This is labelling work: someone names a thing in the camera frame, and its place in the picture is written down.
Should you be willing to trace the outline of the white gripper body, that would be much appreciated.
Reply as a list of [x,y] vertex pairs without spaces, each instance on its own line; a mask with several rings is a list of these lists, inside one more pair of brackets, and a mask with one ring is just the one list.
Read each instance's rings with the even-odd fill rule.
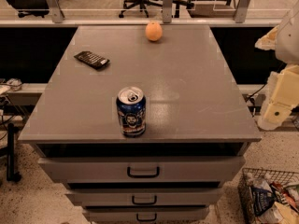
[[269,104],[275,109],[299,106],[299,65],[287,64],[279,73],[271,72]]

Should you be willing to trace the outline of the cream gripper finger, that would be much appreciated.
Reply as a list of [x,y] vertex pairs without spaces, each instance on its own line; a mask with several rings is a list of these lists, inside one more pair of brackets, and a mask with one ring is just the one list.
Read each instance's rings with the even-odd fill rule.
[[276,37],[278,32],[278,26],[272,28],[266,35],[262,36],[255,43],[257,49],[270,50],[276,48]]
[[280,103],[263,103],[257,124],[263,130],[275,130],[291,114],[292,107]]

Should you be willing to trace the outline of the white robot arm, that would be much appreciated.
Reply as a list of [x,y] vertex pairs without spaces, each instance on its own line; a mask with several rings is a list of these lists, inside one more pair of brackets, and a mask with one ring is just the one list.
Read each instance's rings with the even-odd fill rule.
[[286,64],[279,73],[270,73],[266,83],[268,91],[257,121],[261,129],[275,130],[299,106],[299,1],[279,25],[258,39],[255,47],[272,49],[276,58]]

